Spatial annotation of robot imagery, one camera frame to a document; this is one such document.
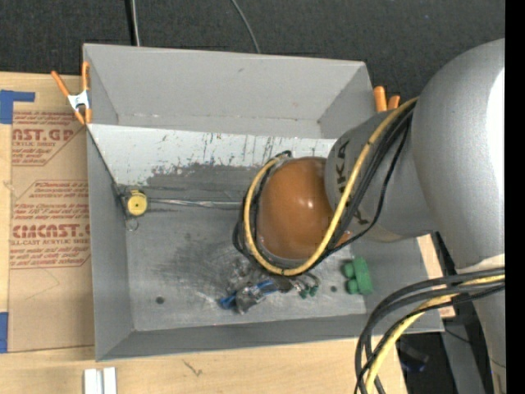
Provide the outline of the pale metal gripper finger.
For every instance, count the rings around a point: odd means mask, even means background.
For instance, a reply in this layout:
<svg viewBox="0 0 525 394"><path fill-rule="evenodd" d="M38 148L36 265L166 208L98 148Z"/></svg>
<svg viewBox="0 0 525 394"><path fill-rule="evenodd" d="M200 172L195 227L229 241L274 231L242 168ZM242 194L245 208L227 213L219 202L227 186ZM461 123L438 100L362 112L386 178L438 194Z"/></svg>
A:
<svg viewBox="0 0 525 394"><path fill-rule="evenodd" d="M245 314L266 298L264 290L258 286L247 286L235 294L235 308L239 314Z"/></svg>
<svg viewBox="0 0 525 394"><path fill-rule="evenodd" d="M235 259L229 277L227 279L228 288L239 288L247 286L252 280L253 275L258 269L247 259Z"/></svg>

